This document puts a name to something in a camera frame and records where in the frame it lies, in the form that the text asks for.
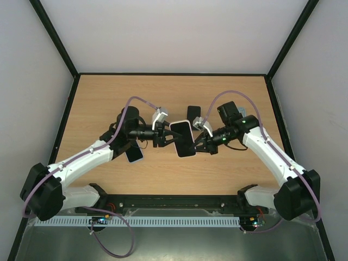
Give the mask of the black phone white edge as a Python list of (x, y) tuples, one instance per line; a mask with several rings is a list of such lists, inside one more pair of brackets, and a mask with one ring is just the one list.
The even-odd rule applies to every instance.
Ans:
[(171, 122), (169, 127), (172, 132), (180, 135), (175, 141), (175, 149), (178, 157), (186, 158), (195, 156), (194, 137), (190, 122), (188, 120)]

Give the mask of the dark blue phone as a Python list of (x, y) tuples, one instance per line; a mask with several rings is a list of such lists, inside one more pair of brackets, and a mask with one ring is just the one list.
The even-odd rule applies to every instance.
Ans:
[(189, 105), (187, 107), (187, 120), (193, 126), (194, 120), (201, 116), (201, 107), (196, 105)]

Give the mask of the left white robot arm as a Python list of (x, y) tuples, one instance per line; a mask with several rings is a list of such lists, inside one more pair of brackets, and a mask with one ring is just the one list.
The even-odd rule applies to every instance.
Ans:
[(135, 140), (151, 140), (154, 147), (165, 147), (180, 139), (182, 135), (168, 129), (167, 115), (164, 108), (158, 108), (148, 125), (136, 107), (123, 108), (116, 122), (88, 148), (58, 163), (34, 165), (20, 192), (23, 209), (46, 221), (65, 209), (94, 206), (100, 199), (96, 188), (92, 185), (73, 188), (71, 184), (125, 153)]

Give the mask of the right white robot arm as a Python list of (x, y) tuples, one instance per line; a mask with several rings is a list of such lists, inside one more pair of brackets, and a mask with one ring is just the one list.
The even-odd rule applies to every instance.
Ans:
[(253, 116), (243, 116), (234, 102), (218, 107), (224, 127), (213, 130), (202, 117), (192, 121), (194, 128), (201, 131), (195, 140), (196, 152), (216, 154), (220, 145), (228, 145), (233, 140), (249, 148), (271, 171), (279, 189), (249, 185), (243, 188), (237, 199), (238, 209), (249, 213), (256, 206), (276, 210), (288, 221), (310, 210), (317, 210), (320, 198), (320, 176), (315, 170), (307, 171), (292, 160), (268, 135), (259, 120)]

